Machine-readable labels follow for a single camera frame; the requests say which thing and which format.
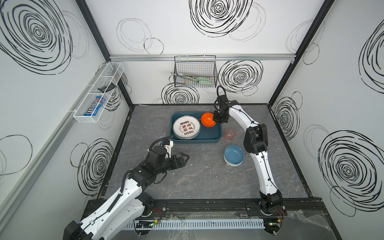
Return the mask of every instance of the blue plastic bin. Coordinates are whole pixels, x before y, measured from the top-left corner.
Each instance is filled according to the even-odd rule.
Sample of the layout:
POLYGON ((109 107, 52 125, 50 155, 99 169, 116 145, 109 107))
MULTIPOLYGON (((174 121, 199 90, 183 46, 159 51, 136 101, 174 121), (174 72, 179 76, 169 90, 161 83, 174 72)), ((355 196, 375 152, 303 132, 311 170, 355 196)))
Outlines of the blue plastic bin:
POLYGON ((173 115, 171 117, 171 120, 170 120, 170 134, 171 135, 174 135, 173 134, 173 123, 178 118, 180 118, 182 116, 185 116, 185 115, 192 116, 192 117, 195 117, 195 118, 199 119, 199 122, 200 122, 200 133, 195 138, 189 139, 189 140, 180 139, 180 138, 178 138, 178 137, 176 137, 174 135, 174 137, 172 138, 172 141, 174 143, 217 143, 220 140, 221 136, 222 136, 221 124, 216 123, 216 125, 213 126, 213 127, 206 127, 206 126, 204 126, 201 123, 201 116, 204 113, 207 113, 207 112, 201 112, 201 111, 200 112, 179 111, 179 112, 173 113, 173 115))

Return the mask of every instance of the black wire basket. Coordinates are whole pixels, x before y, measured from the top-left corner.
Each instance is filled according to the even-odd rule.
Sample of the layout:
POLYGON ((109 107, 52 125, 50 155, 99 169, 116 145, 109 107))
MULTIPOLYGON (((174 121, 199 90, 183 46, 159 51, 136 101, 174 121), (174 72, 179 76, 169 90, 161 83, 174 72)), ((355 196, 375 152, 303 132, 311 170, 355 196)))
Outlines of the black wire basket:
POLYGON ((175 87, 216 88, 218 74, 215 55, 175 56, 175 87))

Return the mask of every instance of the orange bowl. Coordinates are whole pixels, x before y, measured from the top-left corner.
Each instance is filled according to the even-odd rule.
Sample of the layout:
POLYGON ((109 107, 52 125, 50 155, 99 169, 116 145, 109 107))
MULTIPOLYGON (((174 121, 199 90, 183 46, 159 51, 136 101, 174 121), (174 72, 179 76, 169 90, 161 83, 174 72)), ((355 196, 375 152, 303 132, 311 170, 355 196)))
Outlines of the orange bowl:
POLYGON ((213 127, 216 125, 214 121, 214 115, 212 113, 204 113, 201 116, 201 123, 206 127, 213 127))

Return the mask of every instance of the wire basket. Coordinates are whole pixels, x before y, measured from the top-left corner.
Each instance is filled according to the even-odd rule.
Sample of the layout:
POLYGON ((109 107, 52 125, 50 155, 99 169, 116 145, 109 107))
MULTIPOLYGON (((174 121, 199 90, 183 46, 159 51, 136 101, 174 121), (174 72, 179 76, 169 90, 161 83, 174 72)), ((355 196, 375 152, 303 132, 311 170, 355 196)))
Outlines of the wire basket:
POLYGON ((175 87, 216 88, 218 74, 215 55, 175 56, 175 87))
POLYGON ((123 71, 122 63, 107 63, 73 115, 79 123, 97 123, 99 121, 111 95, 118 88, 123 71), (108 91, 107 89, 113 85, 115 87, 108 91))

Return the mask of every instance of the wall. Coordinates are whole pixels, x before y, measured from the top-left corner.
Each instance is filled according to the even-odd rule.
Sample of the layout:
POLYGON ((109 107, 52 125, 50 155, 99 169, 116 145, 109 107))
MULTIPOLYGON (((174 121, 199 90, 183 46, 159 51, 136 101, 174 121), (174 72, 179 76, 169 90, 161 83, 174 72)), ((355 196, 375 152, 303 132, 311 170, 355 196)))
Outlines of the wall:
MULTIPOLYGON (((11 11, 23 24, 16 32, 18 22, 0 21, 0 204, 104 62, 74 0, 1 4, 3 17, 11 11)), ((116 89, 97 124, 75 122, 0 239, 61 239, 70 221, 80 221, 127 113, 116 89)))
MULTIPOLYGON (((296 53, 322 3, 323 0, 87 1, 112 55, 296 53)), ((173 62, 124 65, 135 104, 215 100, 211 94, 214 88, 169 89, 173 62), (173 92, 173 100, 164 96, 167 91, 173 92)), ((217 84, 229 92, 230 98, 240 103, 267 103, 289 61, 218 61, 216 65, 217 84)))
POLYGON ((272 108, 314 196, 348 240, 383 235, 383 7, 336 1, 272 108))

